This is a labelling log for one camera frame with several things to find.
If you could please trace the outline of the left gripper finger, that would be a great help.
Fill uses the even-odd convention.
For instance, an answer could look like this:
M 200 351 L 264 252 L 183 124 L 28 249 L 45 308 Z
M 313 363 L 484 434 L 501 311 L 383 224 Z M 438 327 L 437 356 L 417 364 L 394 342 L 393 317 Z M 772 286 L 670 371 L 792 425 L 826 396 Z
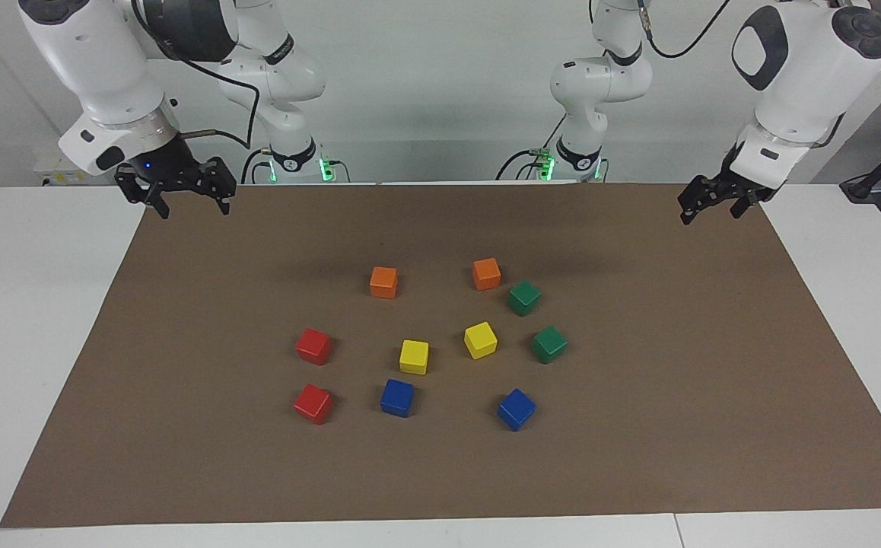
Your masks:
M 771 198 L 771 190 L 747 190 L 742 197 L 736 198 L 730 207 L 730 215 L 735 219 L 742 218 L 748 209 L 756 207 L 760 202 L 770 201 Z
M 690 225 L 699 212 L 718 205 L 726 198 L 727 188 L 724 187 L 722 190 L 720 181 L 715 178 L 694 177 L 678 195 L 681 222 Z

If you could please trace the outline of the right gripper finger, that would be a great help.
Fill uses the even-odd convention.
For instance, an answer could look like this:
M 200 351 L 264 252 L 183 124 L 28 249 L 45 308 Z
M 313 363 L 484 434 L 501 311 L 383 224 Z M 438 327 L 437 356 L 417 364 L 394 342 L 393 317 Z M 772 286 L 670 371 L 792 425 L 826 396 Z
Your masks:
M 157 183 L 148 183 L 147 187 L 139 184 L 138 175 L 134 169 L 116 169 L 115 183 L 128 202 L 144 204 L 146 207 L 155 209 L 160 218 L 169 218 L 169 205 L 164 201 L 163 190 Z
M 221 158 L 196 163 L 188 170 L 188 190 L 211 198 L 222 215 L 231 212 L 231 200 L 237 191 L 236 178 Z

